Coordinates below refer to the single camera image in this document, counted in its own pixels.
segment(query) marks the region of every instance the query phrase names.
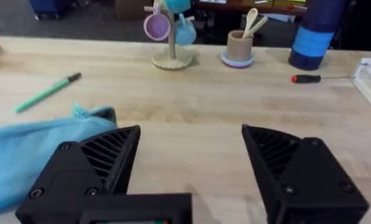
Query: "teal mug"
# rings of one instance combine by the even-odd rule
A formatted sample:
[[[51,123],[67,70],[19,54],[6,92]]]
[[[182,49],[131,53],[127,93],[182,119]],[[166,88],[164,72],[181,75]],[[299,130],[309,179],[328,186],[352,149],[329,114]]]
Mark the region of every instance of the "teal mug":
[[[179,22],[176,25],[176,43],[178,45],[192,44],[197,38],[194,25],[187,21],[183,13],[179,14]]]
[[[190,0],[164,0],[168,10],[175,14],[184,12],[191,8]]]

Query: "purple mug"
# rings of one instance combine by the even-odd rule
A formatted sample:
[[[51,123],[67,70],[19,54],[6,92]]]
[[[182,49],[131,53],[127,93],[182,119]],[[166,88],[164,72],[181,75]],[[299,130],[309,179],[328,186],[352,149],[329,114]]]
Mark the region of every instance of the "purple mug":
[[[161,14],[160,4],[155,5],[154,13],[144,21],[144,31],[149,38],[155,41],[164,40],[169,36],[171,23],[165,15]]]

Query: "blue bottle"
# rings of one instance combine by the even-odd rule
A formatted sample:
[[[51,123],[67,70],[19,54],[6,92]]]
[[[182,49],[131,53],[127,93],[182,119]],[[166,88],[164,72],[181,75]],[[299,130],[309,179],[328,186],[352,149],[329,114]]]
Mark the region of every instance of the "blue bottle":
[[[302,70],[319,68],[331,44],[347,0],[309,0],[288,62]]]

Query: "blue cloth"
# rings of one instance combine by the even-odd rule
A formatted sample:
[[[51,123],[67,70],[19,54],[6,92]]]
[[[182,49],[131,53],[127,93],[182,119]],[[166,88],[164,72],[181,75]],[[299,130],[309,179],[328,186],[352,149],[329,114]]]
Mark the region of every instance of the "blue cloth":
[[[86,111],[75,105],[74,117],[0,128],[0,210],[20,202],[56,147],[116,129],[113,108]]]

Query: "blue coaster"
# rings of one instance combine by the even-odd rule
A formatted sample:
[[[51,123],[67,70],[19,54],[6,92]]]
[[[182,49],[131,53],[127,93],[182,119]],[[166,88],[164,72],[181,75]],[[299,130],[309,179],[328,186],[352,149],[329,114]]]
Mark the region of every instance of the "blue coaster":
[[[231,61],[227,58],[227,52],[224,51],[222,54],[221,54],[221,58],[222,58],[222,62],[226,65],[229,65],[231,67],[235,67],[235,68],[245,68],[249,65],[251,65],[253,63],[253,57],[252,55],[250,56],[250,59],[247,60],[247,61],[244,61],[244,62],[234,62],[234,61]]]

